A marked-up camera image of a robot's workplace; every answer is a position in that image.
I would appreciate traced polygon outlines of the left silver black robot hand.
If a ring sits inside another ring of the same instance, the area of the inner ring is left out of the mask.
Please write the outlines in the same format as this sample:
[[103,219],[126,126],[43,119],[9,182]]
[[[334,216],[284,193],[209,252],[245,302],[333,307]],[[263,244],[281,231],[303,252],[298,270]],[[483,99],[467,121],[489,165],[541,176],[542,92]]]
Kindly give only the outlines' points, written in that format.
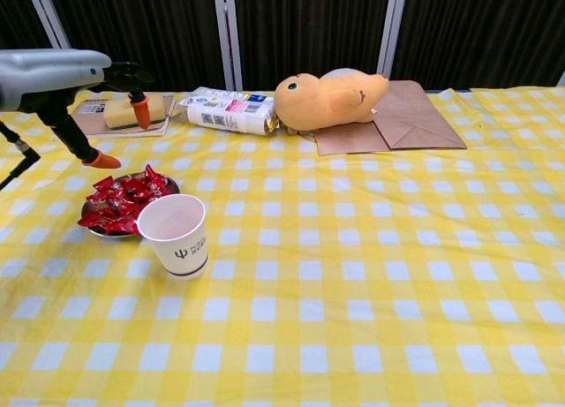
[[117,169],[118,159],[91,147],[67,107],[77,92],[127,93],[139,127],[150,124],[143,85],[154,80],[143,66],[114,62],[89,49],[15,49],[1,51],[1,111],[36,114],[83,164]]

